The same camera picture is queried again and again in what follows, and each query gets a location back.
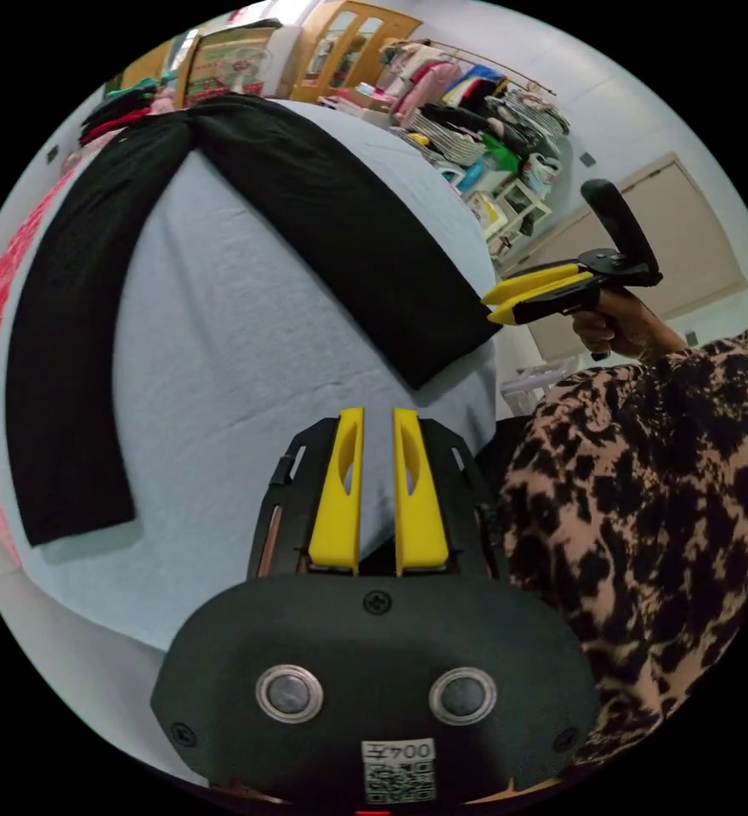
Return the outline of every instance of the black cloth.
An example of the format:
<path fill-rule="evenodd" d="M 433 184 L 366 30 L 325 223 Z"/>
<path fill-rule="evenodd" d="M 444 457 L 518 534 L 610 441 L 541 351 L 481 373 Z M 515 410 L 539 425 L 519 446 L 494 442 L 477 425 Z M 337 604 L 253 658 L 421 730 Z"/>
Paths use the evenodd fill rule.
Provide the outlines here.
<path fill-rule="evenodd" d="M 504 484 L 510 461 L 524 441 L 528 416 L 511 416 L 496 423 L 493 439 L 474 457 L 479 470 L 495 496 Z M 370 576 L 394 575 L 397 570 L 397 550 L 394 538 L 360 561 L 360 574 Z"/>
<path fill-rule="evenodd" d="M 6 435 L 33 546 L 135 517 L 114 420 L 116 314 L 145 221 L 192 150 L 269 220 L 411 388 L 497 329 L 399 197 L 308 119 L 238 94 L 147 116 L 74 183 L 14 317 Z"/>
<path fill-rule="evenodd" d="M 253 28 L 274 28 L 279 29 L 283 28 L 283 23 L 280 20 L 275 20 L 272 17 L 268 17 L 266 20 L 256 20 L 254 23 L 247 23 L 246 25 L 237 25 L 235 27 L 237 30 L 240 29 L 247 29 L 250 31 Z"/>
<path fill-rule="evenodd" d="M 479 79 L 470 92 L 459 103 L 459 107 L 472 113 L 480 113 L 484 109 L 485 100 L 496 90 L 497 82 L 491 79 Z"/>
<path fill-rule="evenodd" d="M 451 108 L 448 105 L 427 103 L 419 110 L 426 119 L 446 128 L 465 128 L 475 133 L 490 131 L 490 123 L 487 119 L 464 108 Z"/>
<path fill-rule="evenodd" d="M 119 119 L 122 116 L 127 116 L 128 113 L 147 107 L 156 94 L 157 88 L 158 86 L 155 83 L 150 86 L 138 85 L 124 93 L 106 99 L 100 105 L 97 105 L 82 123 L 82 133 L 89 133 L 94 128 L 98 128 L 99 125 L 113 122 L 114 119 Z"/>

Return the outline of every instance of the wooden door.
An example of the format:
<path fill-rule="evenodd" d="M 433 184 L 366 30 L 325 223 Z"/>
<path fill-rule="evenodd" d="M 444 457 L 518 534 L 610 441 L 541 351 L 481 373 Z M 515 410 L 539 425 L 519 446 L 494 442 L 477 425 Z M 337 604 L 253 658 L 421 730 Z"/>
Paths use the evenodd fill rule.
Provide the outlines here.
<path fill-rule="evenodd" d="M 663 281 L 633 290 L 664 320 L 685 315 L 747 288 L 745 277 L 717 215 L 676 156 L 666 156 L 620 185 L 657 257 Z M 531 251 L 505 270 L 576 258 L 596 247 L 611 247 L 608 233 L 583 207 L 574 218 L 544 235 Z M 530 330 L 547 360 L 584 351 L 571 319 L 554 315 Z"/>
<path fill-rule="evenodd" d="M 122 73 L 121 87 L 130 88 L 143 79 L 155 79 L 158 82 L 162 78 L 167 57 L 172 49 L 173 40 L 170 40 L 132 62 Z"/>
<path fill-rule="evenodd" d="M 371 24 L 373 20 L 382 20 L 382 24 L 375 27 Z M 354 88 L 361 82 L 376 84 L 385 67 L 380 62 L 380 47 L 385 40 L 388 37 L 395 37 L 399 40 L 407 39 L 421 24 L 420 20 L 404 14 L 394 14 L 386 9 L 382 9 L 379 13 L 372 12 L 367 20 L 361 18 L 357 33 L 369 34 L 369 31 L 371 33 L 367 38 L 365 48 L 354 63 L 354 68 L 348 74 L 345 87 Z"/>
<path fill-rule="evenodd" d="M 316 102 L 320 96 L 323 72 L 339 60 L 349 28 L 357 22 L 357 14 L 348 5 L 322 3 L 303 23 L 303 63 L 292 91 L 295 101 Z M 331 52 L 324 56 L 330 40 Z"/>

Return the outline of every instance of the clothing rack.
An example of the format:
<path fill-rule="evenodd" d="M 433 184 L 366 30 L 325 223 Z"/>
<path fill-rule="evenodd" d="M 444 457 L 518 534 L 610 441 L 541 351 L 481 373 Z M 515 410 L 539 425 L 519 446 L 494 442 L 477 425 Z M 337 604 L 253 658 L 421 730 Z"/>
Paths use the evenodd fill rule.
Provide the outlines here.
<path fill-rule="evenodd" d="M 520 71 L 516 71 L 509 65 L 502 65 L 501 62 L 496 62 L 494 59 L 488 59 L 487 57 L 483 57 L 481 54 L 476 54 L 475 51 L 468 51 L 466 48 L 458 48 L 455 45 L 448 45 L 445 42 L 436 41 L 431 42 L 431 47 L 438 48 L 440 51 L 445 51 L 449 56 L 453 57 L 453 59 L 457 60 L 458 62 L 465 62 L 469 65 L 486 65 L 488 68 L 494 67 L 496 69 L 501 69 L 502 71 L 506 72 L 508 82 L 515 85 L 517 88 L 528 91 L 531 94 L 534 94 L 536 91 L 544 91 L 545 94 L 556 96 L 555 91 L 552 91 L 550 88 L 545 88 L 535 79 L 530 79 L 529 76 L 522 74 Z M 520 77 L 520 80 L 514 79 L 513 75 Z"/>

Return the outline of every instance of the screw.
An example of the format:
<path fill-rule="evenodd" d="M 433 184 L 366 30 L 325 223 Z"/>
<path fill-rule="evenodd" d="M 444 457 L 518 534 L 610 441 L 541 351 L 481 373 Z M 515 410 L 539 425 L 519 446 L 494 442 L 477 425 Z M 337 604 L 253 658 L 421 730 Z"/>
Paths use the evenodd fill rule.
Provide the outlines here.
<path fill-rule="evenodd" d="M 391 596 L 375 589 L 363 598 L 363 609 L 372 615 L 385 615 L 391 609 Z"/>
<path fill-rule="evenodd" d="M 552 743 L 552 749 L 558 753 L 563 754 L 568 751 L 578 740 L 577 728 L 565 728 Z"/>
<path fill-rule="evenodd" d="M 174 722 L 170 726 L 170 736 L 182 748 L 195 748 L 198 742 L 193 729 L 189 725 L 184 725 L 183 722 Z"/>

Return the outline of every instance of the white wall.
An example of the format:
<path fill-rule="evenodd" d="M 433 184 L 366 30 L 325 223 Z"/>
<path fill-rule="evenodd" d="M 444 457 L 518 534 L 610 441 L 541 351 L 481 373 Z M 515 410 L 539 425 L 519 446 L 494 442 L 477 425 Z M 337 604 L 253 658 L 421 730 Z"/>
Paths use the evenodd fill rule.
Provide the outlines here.
<path fill-rule="evenodd" d="M 553 218 L 582 203 L 579 190 L 587 179 L 617 182 L 674 152 L 711 203 L 748 281 L 748 212 L 742 199 L 683 120 L 628 71 L 546 23 L 477 0 L 377 4 L 424 20 L 416 37 L 473 50 L 556 92 L 572 133 L 558 187 L 547 199 Z M 595 158 L 594 167 L 578 161 L 585 151 Z M 672 324 L 680 332 L 697 332 L 701 343 L 735 334 L 748 326 L 748 290 Z"/>
<path fill-rule="evenodd" d="M 60 180 L 65 157 L 79 144 L 82 121 L 102 101 L 103 88 L 95 90 L 65 121 L 31 159 L 17 184 L 8 194 L 0 210 L 0 257 L 6 251 L 14 233 L 28 214 Z M 58 148 L 57 156 L 48 161 L 48 153 Z"/>

